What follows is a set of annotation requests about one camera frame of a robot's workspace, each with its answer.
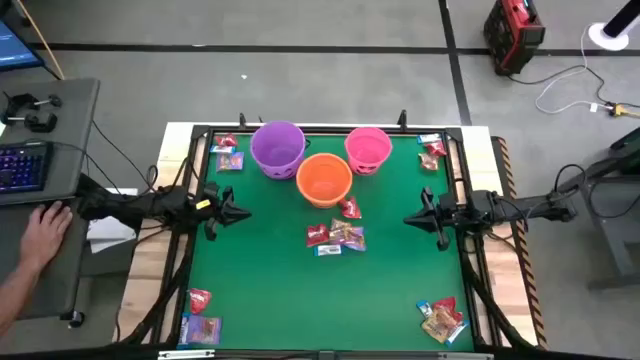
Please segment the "yellow candy pack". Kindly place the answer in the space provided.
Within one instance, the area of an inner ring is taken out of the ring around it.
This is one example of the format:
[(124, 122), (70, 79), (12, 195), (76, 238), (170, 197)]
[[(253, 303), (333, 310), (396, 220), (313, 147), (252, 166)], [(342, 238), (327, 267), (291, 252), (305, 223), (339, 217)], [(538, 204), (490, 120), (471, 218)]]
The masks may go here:
[(456, 323), (439, 319), (436, 316), (425, 319), (421, 324), (421, 328), (439, 343), (445, 343), (455, 327)]

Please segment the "person's forearm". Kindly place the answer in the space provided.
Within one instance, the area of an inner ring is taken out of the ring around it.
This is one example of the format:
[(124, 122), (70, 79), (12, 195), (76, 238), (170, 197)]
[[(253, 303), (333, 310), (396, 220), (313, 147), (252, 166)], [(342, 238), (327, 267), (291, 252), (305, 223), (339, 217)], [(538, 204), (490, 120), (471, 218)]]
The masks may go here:
[(19, 317), (37, 284), (41, 268), (33, 261), (21, 261), (0, 285), (0, 337)]

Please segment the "grey side desk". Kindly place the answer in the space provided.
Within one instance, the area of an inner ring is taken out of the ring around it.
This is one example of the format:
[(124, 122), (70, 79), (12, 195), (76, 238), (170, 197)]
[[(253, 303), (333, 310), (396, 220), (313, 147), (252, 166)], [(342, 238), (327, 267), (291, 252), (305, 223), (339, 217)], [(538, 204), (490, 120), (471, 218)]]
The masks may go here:
[[(53, 144), (42, 191), (0, 195), (0, 283), (18, 263), (20, 238), (35, 207), (56, 200), (64, 201), (73, 210), (78, 207), (79, 201), (73, 195), (81, 177), (98, 91), (96, 79), (27, 83), (0, 90), (0, 115), (10, 96), (29, 93), (43, 101), (49, 95), (56, 95), (62, 101), (61, 107), (40, 108), (39, 118), (48, 114), (58, 118), (51, 132), (36, 134), (22, 125), (7, 125), (0, 134), (0, 145), (24, 141)], [(73, 216), (57, 255), (44, 268), (33, 295), (22, 310), (21, 320), (62, 316), (74, 310), (87, 228), (85, 220), (79, 215)]]

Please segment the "purple halloween bucket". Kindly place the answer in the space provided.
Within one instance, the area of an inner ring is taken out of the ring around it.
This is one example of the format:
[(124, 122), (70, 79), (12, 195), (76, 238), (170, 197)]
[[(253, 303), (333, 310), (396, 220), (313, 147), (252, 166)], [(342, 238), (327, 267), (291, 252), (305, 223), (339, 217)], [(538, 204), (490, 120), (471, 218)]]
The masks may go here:
[(269, 178), (285, 180), (296, 175), (309, 145), (303, 131), (285, 121), (265, 123), (250, 139), (252, 158)]

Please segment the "green table mat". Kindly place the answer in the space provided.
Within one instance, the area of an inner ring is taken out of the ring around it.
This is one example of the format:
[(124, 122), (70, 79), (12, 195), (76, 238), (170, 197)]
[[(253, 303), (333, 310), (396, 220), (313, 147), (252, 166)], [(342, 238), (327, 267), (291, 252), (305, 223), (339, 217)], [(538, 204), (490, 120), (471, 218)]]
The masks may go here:
[(449, 189), (445, 167), (423, 169), (419, 146), (397, 137), (372, 176), (357, 176), (352, 194), (367, 248), (318, 256), (310, 226), (329, 224), (338, 208), (319, 209), (293, 180), (266, 177), (247, 159), (239, 171), (211, 170), (231, 187), (250, 217), (195, 241), (189, 284), (210, 292), (208, 317), (222, 321), (224, 349), (438, 351), (422, 330), (421, 300), (446, 297), (467, 310), (458, 251), (440, 251), (433, 234), (408, 226), (420, 194)]

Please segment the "pink halloween bucket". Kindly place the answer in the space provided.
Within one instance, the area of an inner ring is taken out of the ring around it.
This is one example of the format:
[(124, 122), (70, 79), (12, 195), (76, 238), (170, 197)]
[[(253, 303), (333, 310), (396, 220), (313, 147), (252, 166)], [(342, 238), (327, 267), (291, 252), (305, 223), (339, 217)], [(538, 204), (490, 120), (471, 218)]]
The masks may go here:
[(362, 127), (351, 131), (344, 142), (347, 163), (357, 175), (373, 175), (392, 153), (390, 137), (380, 128)]

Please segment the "yellow black hazard strip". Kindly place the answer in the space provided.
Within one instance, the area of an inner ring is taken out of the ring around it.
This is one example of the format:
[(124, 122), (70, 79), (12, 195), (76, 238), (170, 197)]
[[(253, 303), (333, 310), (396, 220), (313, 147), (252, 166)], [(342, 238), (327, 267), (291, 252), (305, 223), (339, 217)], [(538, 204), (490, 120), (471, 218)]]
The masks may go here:
[[(491, 143), (496, 158), (498, 173), (502, 184), (504, 195), (509, 200), (517, 197), (515, 182), (511, 169), (511, 160), (507, 148), (506, 141), (498, 136), (491, 136)], [(548, 350), (549, 345), (545, 336), (544, 321), (542, 309), (540, 306), (537, 288), (535, 283), (535, 275), (531, 259), (529, 257), (529, 249), (521, 221), (512, 221), (511, 230), (515, 241), (516, 254), (521, 269), (525, 294), (529, 306), (530, 317), (532, 320), (533, 332), (536, 338), (536, 347), (542, 350)]]

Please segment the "silver metal bracket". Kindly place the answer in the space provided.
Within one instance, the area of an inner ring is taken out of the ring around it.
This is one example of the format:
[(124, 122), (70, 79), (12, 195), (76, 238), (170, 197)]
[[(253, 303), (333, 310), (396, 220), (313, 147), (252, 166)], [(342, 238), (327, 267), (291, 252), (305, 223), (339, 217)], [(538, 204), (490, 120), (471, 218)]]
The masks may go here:
[(214, 358), (216, 351), (213, 349), (198, 350), (169, 350), (160, 351), (157, 360), (194, 360)]

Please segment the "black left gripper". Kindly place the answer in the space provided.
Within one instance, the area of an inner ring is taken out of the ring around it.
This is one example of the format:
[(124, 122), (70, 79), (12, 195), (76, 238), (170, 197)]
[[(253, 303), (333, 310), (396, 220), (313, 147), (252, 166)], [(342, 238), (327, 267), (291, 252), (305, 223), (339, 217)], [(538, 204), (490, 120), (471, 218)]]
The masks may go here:
[(219, 226), (226, 227), (251, 217), (251, 212), (238, 207), (233, 199), (231, 186), (221, 187), (216, 182), (204, 186), (200, 201), (209, 200), (211, 205), (198, 210), (198, 214), (205, 222), (204, 233), (209, 241), (216, 240)]

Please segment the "white paper sheet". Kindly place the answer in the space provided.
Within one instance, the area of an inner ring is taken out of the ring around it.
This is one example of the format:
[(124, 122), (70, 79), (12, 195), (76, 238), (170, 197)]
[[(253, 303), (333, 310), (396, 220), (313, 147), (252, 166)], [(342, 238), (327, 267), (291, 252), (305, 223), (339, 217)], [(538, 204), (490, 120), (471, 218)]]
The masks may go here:
[(136, 239), (136, 231), (115, 217), (109, 216), (89, 222), (87, 242), (92, 254)]

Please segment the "monitor with blue screen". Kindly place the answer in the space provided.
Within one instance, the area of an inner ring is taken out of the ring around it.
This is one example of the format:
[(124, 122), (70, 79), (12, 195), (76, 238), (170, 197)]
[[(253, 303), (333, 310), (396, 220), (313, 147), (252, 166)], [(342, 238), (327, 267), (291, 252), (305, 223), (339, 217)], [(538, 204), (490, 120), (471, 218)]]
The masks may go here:
[(0, 72), (43, 65), (43, 59), (10, 26), (0, 20)]

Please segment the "purple candy pack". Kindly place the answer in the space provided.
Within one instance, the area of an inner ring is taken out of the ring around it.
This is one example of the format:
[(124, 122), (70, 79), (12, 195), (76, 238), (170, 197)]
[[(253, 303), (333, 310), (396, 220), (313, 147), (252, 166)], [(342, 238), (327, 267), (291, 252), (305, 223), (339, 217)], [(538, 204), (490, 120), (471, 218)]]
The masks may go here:
[(216, 155), (216, 171), (241, 171), (244, 167), (244, 153), (219, 153)]
[(191, 315), (188, 320), (186, 341), (188, 344), (218, 345), (222, 319)]
[(364, 237), (364, 228), (350, 227), (345, 229), (343, 245), (351, 250), (365, 252), (367, 245)]

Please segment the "orange halloween bucket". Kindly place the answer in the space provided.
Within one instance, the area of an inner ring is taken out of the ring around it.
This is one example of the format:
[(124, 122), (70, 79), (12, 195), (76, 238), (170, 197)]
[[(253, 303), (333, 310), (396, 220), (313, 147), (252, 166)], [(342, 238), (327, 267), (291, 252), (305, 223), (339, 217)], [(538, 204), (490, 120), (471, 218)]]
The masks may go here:
[(353, 174), (337, 155), (318, 153), (306, 158), (296, 174), (300, 194), (316, 208), (331, 208), (351, 190)]

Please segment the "black screw clamp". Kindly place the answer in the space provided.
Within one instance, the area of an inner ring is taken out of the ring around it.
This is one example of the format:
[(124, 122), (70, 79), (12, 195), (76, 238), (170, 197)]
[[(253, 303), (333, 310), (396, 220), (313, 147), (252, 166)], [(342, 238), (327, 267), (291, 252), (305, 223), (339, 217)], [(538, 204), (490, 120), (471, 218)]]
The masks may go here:
[(57, 108), (63, 105), (61, 98), (55, 94), (49, 95), (46, 100), (39, 100), (30, 93), (9, 95), (4, 92), (3, 95), (7, 100), (6, 112), (10, 114), (17, 113), (21, 109), (39, 110), (43, 105), (51, 105)]
[(0, 117), (0, 121), (7, 126), (22, 122), (24, 127), (31, 132), (50, 133), (55, 129), (58, 117), (55, 114), (49, 114), (44, 120), (41, 120), (38, 116), (31, 114), (23, 117), (3, 115)]

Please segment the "black backlit keyboard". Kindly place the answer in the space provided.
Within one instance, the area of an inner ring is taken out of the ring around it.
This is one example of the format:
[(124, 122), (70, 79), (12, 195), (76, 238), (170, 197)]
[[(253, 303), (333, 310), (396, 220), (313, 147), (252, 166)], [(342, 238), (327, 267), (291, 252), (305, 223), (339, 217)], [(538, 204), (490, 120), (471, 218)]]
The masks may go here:
[(52, 155), (46, 141), (0, 145), (0, 194), (42, 191)]

